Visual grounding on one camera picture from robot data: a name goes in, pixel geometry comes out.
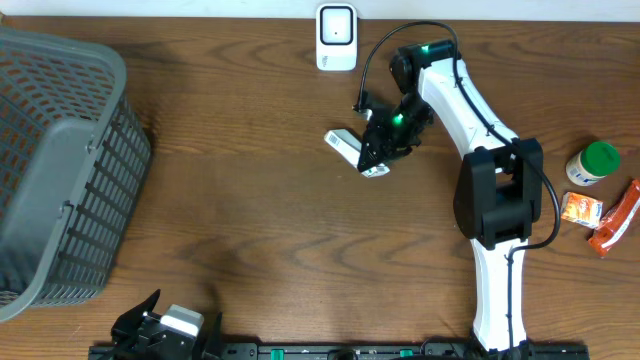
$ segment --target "black cable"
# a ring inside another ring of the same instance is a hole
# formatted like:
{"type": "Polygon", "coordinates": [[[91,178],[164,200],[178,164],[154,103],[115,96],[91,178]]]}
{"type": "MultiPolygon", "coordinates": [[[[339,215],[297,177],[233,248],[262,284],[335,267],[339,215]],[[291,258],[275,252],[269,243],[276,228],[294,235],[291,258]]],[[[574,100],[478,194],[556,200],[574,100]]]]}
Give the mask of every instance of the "black cable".
{"type": "Polygon", "coordinates": [[[458,355],[458,351],[456,351],[456,348],[453,346],[453,343],[449,343],[449,346],[451,346],[451,350],[453,350],[453,353],[456,355],[456,357],[460,358],[460,355],[458,355]]]}
{"type": "Polygon", "coordinates": [[[371,51],[371,53],[369,54],[369,57],[367,58],[367,62],[364,65],[364,70],[362,72],[362,80],[360,81],[360,92],[358,94],[358,102],[356,103],[356,106],[354,106],[354,110],[359,111],[360,108],[362,108],[362,94],[364,92],[364,84],[367,78],[367,71],[369,70],[369,63],[371,62],[371,58],[373,57],[373,54],[378,50],[378,48],[382,45],[382,43],[384,43],[388,38],[390,38],[393,34],[397,33],[398,31],[404,30],[406,28],[412,27],[412,26],[417,26],[417,25],[433,25],[433,26],[437,26],[443,29],[446,29],[447,31],[449,31],[449,33],[451,34],[451,36],[453,37],[453,54],[454,54],[454,60],[453,62],[453,76],[454,76],[454,80],[456,83],[456,86],[460,89],[460,93],[462,93],[462,96],[464,97],[464,99],[466,100],[467,104],[469,105],[469,107],[471,108],[471,110],[473,110],[473,112],[476,114],[476,116],[478,117],[478,119],[480,120],[480,122],[482,122],[482,124],[487,128],[487,131],[493,135],[496,139],[500,140],[500,142],[502,142],[503,144],[505,144],[505,146],[507,146],[511,152],[517,156],[520,157],[526,164],[527,166],[529,166],[531,169],[533,169],[533,172],[540,178],[540,180],[542,181],[542,183],[544,184],[544,186],[547,188],[547,191],[549,191],[549,196],[551,197],[551,204],[553,206],[553,211],[554,211],[554,224],[553,224],[553,230],[551,231],[551,234],[549,235],[549,237],[539,243],[535,243],[535,244],[529,244],[529,245],[523,245],[523,246],[517,246],[512,248],[509,251],[509,254],[507,256],[507,272],[508,272],[508,278],[507,278],[507,322],[508,322],[508,326],[509,326],[509,353],[511,355],[511,358],[513,358],[513,320],[512,320],[512,282],[513,282],[513,256],[516,252],[521,251],[521,250],[535,250],[535,249],[540,249],[543,248],[549,244],[551,244],[551,242],[556,238],[556,236],[558,235],[558,232],[560,231],[560,204],[558,203],[558,196],[556,195],[555,189],[553,188],[553,185],[551,184],[551,181],[549,181],[549,178],[547,178],[546,174],[544,173],[544,171],[542,169],[539,169],[537,166],[535,166],[531,160],[529,160],[528,157],[524,156],[524,154],[520,151],[520,148],[516,145],[513,144],[511,141],[509,141],[508,139],[504,138],[502,135],[500,135],[500,133],[498,133],[495,129],[494,126],[489,124],[489,122],[487,121],[487,119],[485,119],[484,115],[482,115],[482,113],[480,112],[480,110],[477,108],[477,106],[473,103],[473,101],[471,100],[471,98],[469,97],[469,94],[467,94],[467,91],[464,88],[464,85],[462,83],[462,78],[460,78],[459,74],[458,74],[458,61],[455,60],[458,57],[458,35],[456,34],[455,30],[453,30],[453,28],[447,24],[441,23],[441,22],[437,22],[437,21],[428,21],[428,20],[424,20],[424,21],[416,21],[416,22],[411,22],[411,23],[407,23],[401,26],[398,26],[397,28],[391,30],[390,32],[388,32],[377,44],[376,46],[373,48],[373,50],[371,51]]]}
{"type": "Polygon", "coordinates": [[[385,35],[380,41],[378,41],[378,43],[373,48],[373,50],[371,50],[371,53],[369,54],[369,57],[367,58],[367,62],[364,63],[364,69],[362,70],[362,79],[360,80],[360,92],[358,93],[358,102],[356,102],[356,105],[354,106],[354,110],[360,111],[360,108],[362,108],[363,104],[361,104],[361,101],[362,101],[362,93],[364,92],[364,83],[367,81],[367,71],[369,71],[369,63],[371,62],[371,58],[373,57],[373,54],[375,54],[376,51],[378,51],[378,48],[380,47],[380,45],[382,45],[382,43],[387,41],[387,39],[390,38],[393,34],[397,33],[398,31],[404,30],[406,28],[410,28],[412,26],[417,26],[417,25],[433,25],[433,26],[437,26],[437,27],[441,27],[443,29],[446,29],[453,36],[453,38],[455,40],[456,48],[457,48],[458,35],[456,35],[456,32],[453,30],[453,28],[451,26],[449,26],[447,24],[444,24],[444,23],[441,23],[441,22],[429,21],[429,20],[414,21],[414,22],[406,23],[404,25],[400,25],[397,28],[389,31],[387,33],[387,35],[385,35]]]}
{"type": "Polygon", "coordinates": [[[426,354],[424,353],[424,348],[425,348],[425,346],[427,346],[427,344],[429,343],[429,340],[431,340],[431,338],[427,338],[427,340],[425,340],[425,341],[422,343],[422,345],[420,345],[420,354],[421,354],[421,355],[426,355],[426,354]]]}

